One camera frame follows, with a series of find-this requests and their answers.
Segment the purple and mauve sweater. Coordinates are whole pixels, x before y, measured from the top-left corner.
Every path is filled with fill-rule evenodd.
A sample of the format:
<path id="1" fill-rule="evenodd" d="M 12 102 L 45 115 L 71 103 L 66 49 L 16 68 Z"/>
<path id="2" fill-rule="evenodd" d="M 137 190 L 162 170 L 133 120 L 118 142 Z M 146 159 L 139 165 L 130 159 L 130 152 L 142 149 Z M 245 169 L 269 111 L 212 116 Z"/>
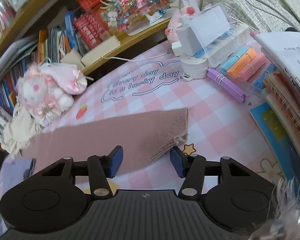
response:
<path id="1" fill-rule="evenodd" d="M 63 157 L 84 161 L 123 148 L 119 175 L 151 165 L 188 136 L 187 108 L 117 116 L 76 126 L 64 126 L 31 138 L 22 156 L 6 159 L 0 172 L 0 198 L 25 180 Z"/>

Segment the pink checkered desk mat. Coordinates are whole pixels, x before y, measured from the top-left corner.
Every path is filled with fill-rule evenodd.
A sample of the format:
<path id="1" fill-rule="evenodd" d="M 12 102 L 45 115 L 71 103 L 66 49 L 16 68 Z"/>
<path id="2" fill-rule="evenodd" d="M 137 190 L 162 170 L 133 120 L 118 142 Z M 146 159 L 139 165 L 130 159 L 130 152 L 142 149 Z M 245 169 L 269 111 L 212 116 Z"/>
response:
<path id="1" fill-rule="evenodd" d="M 0 239 L 247 239 L 274 217 L 282 177 L 256 124 L 270 107 L 247 96 L 241 103 L 208 77 L 185 81 L 171 55 L 121 65 L 42 132 L 187 108 L 187 141 L 177 147 L 206 158 L 200 198 L 178 197 L 184 178 L 170 150 L 146 168 L 108 178 L 108 199 L 91 195 L 87 160 L 67 156 L 2 195 Z"/>

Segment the cream folded garment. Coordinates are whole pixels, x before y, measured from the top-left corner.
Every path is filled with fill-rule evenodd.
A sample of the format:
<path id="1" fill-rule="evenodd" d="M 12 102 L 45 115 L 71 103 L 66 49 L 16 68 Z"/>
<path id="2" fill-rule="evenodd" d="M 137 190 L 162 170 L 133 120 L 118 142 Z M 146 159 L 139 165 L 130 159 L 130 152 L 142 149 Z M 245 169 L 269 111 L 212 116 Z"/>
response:
<path id="1" fill-rule="evenodd" d="M 19 103 L 15 105 L 12 119 L 3 130 L 1 148 L 10 155 L 21 154 L 30 144 L 30 139 L 39 134 L 42 126 Z"/>

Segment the purple stick bundle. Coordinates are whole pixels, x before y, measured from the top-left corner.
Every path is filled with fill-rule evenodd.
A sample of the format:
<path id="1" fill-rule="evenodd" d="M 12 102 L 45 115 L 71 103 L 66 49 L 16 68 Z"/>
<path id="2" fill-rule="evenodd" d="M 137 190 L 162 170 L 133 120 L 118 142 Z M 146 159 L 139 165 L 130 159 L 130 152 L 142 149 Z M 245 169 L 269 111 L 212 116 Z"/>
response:
<path id="1" fill-rule="evenodd" d="M 248 97 L 245 92 L 236 86 L 232 81 L 230 81 L 226 76 L 219 73 L 215 69 L 208 68 L 207 69 L 207 77 L 209 77 L 212 81 L 214 81 L 219 87 L 222 87 L 226 90 L 230 95 L 232 95 L 236 100 L 241 103 L 244 103 L 246 98 Z"/>

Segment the pink white bunny plush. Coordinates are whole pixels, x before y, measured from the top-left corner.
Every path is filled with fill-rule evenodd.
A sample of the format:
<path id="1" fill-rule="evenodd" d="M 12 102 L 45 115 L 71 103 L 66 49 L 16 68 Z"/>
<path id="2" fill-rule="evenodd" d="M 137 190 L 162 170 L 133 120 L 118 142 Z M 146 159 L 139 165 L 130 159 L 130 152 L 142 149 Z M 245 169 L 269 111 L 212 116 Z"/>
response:
<path id="1" fill-rule="evenodd" d="M 17 98 L 36 123 L 49 126 L 85 92 L 87 77 L 73 64 L 31 64 L 17 81 Z"/>

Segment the stack of notebooks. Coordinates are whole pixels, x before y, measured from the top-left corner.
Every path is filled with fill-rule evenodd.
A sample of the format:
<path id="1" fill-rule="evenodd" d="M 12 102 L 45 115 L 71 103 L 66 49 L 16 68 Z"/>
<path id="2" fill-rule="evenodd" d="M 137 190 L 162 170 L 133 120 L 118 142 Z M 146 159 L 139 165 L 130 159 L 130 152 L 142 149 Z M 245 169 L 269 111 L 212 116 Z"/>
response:
<path id="1" fill-rule="evenodd" d="M 266 96 L 282 121 L 300 158 L 300 33 L 258 33 L 252 37 L 277 70 L 265 73 Z"/>

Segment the orange stick bundle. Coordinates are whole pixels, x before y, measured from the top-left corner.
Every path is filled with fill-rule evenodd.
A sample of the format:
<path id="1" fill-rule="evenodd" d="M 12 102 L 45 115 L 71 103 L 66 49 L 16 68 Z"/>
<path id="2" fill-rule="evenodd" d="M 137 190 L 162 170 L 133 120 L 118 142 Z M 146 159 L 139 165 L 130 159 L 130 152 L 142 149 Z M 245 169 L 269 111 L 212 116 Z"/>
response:
<path id="1" fill-rule="evenodd" d="M 257 52 L 253 48 L 249 48 L 228 70 L 227 73 L 233 77 L 237 77 L 239 72 L 256 57 Z"/>

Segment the white Gorilla book box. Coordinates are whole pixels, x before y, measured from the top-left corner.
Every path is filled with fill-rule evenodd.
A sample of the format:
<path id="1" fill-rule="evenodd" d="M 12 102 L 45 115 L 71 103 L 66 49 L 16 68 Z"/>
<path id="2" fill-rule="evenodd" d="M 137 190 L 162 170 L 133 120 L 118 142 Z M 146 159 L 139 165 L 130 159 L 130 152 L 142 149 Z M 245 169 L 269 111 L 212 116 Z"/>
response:
<path id="1" fill-rule="evenodd" d="M 0 135 L 3 134 L 5 126 L 11 121 L 12 116 L 0 106 Z"/>

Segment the cream box on shelf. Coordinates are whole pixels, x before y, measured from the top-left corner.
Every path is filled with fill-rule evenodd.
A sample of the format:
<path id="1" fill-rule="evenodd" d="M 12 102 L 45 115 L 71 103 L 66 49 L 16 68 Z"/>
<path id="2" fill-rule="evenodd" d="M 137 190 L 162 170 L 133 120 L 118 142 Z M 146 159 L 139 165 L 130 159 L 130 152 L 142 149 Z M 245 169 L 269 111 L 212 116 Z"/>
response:
<path id="1" fill-rule="evenodd" d="M 81 62 L 88 67 L 89 65 L 95 63 L 99 59 L 101 59 L 103 56 L 106 56 L 110 52 L 114 51 L 115 49 L 119 48 L 121 45 L 121 42 L 117 39 L 116 36 L 111 36 L 107 40 L 103 41 L 99 45 L 97 45 L 94 49 L 89 51 L 87 54 L 85 54 Z"/>

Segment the clear plastic organizer box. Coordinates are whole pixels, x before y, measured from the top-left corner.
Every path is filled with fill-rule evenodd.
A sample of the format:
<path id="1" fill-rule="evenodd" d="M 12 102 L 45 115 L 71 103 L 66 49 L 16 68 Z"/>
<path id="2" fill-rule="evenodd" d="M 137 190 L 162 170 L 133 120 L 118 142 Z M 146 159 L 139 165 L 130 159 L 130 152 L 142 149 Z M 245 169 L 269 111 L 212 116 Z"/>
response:
<path id="1" fill-rule="evenodd" d="M 204 10 L 192 14 L 191 9 L 187 7 L 181 11 L 181 26 L 176 29 L 181 57 L 207 61 L 209 66 L 216 68 L 249 41 L 249 27 L 231 22 L 222 3 L 207 5 Z"/>

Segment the small pink pig plush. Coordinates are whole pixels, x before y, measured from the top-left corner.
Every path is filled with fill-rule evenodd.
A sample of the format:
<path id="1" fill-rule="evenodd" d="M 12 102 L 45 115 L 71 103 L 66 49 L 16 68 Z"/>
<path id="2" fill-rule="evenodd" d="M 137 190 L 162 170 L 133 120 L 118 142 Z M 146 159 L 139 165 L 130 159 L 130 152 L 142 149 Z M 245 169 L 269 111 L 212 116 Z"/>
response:
<path id="1" fill-rule="evenodd" d="M 165 35 L 170 43 L 179 41 L 179 37 L 176 33 L 176 29 L 181 26 L 181 22 L 179 20 L 180 12 L 177 10 L 171 17 L 167 28 L 165 29 Z"/>

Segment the row of books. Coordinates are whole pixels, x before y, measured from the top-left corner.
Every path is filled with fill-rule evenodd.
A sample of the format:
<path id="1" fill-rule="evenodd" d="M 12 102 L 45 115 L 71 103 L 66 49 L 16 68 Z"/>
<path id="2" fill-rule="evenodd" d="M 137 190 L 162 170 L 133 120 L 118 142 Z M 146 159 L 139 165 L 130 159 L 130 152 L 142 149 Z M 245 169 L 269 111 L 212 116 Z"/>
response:
<path id="1" fill-rule="evenodd" d="M 33 63 L 72 63 L 84 69 L 97 57 L 92 50 L 111 37 L 98 8 L 84 12 L 81 8 L 62 7 L 37 37 L 29 37 L 16 47 L 11 56 L 4 57 L 0 72 L 0 107 L 12 114 L 17 96 L 17 81 Z"/>

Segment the colorful bead tree ornament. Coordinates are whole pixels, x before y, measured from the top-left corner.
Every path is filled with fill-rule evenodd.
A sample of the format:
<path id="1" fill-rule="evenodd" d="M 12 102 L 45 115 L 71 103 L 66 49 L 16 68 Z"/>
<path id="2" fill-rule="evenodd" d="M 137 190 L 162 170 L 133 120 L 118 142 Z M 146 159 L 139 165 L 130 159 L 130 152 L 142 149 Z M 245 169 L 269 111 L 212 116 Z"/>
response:
<path id="1" fill-rule="evenodd" d="M 174 0 L 101 0 L 102 20 L 110 28 L 127 32 L 137 16 L 154 23 L 166 14 Z"/>

